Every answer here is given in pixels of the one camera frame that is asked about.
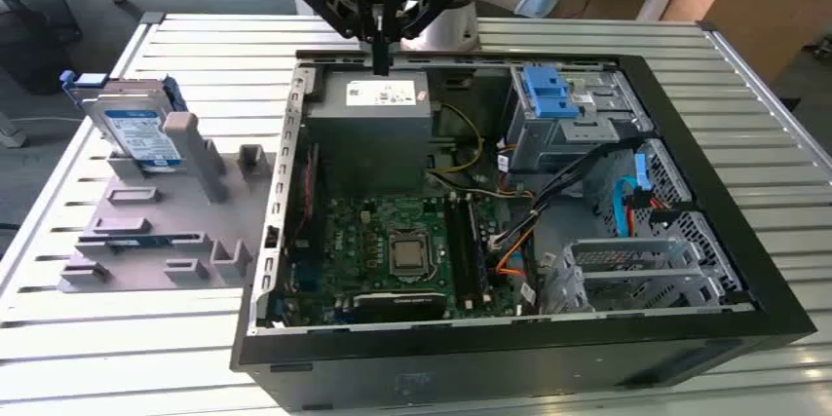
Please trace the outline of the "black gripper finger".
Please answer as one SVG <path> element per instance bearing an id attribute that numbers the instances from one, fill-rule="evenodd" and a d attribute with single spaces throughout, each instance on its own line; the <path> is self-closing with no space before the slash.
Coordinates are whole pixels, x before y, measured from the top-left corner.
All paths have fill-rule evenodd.
<path id="1" fill-rule="evenodd" d="M 360 0 L 303 0 L 346 39 L 360 40 L 372 55 L 372 70 L 383 76 L 383 33 L 375 16 L 375 4 Z"/>
<path id="2" fill-rule="evenodd" d="M 392 65 L 391 46 L 403 39 L 415 39 L 454 0 L 422 0 L 400 10 L 406 0 L 384 0 L 383 6 L 383 75 L 388 76 Z"/>

